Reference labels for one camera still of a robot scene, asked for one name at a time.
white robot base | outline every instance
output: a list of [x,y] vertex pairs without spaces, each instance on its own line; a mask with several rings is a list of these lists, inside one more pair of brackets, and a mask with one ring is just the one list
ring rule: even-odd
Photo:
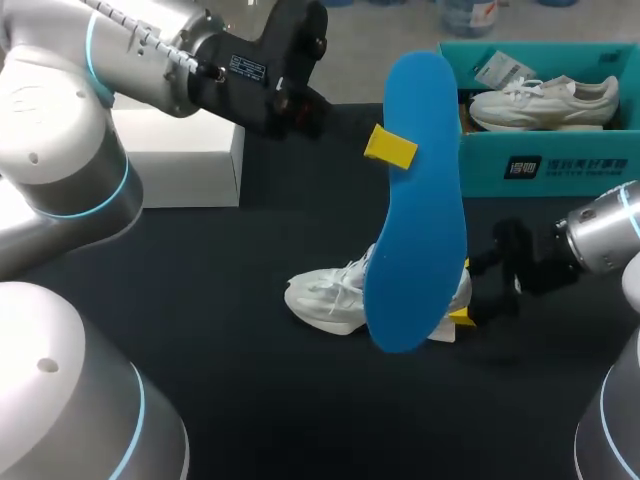
[[167,399],[55,293],[0,283],[0,479],[185,480]]

cable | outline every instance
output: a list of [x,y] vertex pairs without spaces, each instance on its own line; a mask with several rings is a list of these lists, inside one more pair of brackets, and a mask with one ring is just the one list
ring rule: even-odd
[[80,0],[88,7],[100,12],[105,17],[116,22],[118,25],[123,26],[131,33],[133,33],[138,39],[140,39],[145,45],[148,45],[162,55],[166,56],[180,67],[186,68],[189,72],[196,74],[199,72],[198,60],[193,58],[189,53],[179,50],[172,45],[167,45],[158,37],[156,37],[151,30],[142,26],[138,20],[128,17],[120,10],[116,10],[111,5],[101,0]]

floor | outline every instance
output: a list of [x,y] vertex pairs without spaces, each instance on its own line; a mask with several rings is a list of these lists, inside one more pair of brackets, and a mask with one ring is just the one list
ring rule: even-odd
[[[231,31],[257,38],[275,0],[198,0],[217,9]],[[569,8],[544,7],[536,0],[510,0],[500,9],[488,41],[637,41],[640,2],[580,0]],[[329,9],[329,51],[318,64],[312,86],[333,103],[380,102],[391,65],[403,53],[434,50],[456,40],[444,33],[436,4],[407,0],[398,7]]]

screw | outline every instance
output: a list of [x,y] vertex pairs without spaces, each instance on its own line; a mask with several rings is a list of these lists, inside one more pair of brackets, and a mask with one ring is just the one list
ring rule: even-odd
[[596,212],[591,209],[583,210],[580,213],[580,222],[586,222],[587,220],[592,220],[596,218]]
[[316,38],[313,40],[311,44],[311,57],[318,61],[324,57],[324,54],[327,53],[327,39],[326,38]]

logo on shoebox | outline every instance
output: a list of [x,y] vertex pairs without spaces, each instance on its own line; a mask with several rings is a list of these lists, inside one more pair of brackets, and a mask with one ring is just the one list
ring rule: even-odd
[[541,156],[514,156],[509,159],[505,180],[533,180],[538,174]]

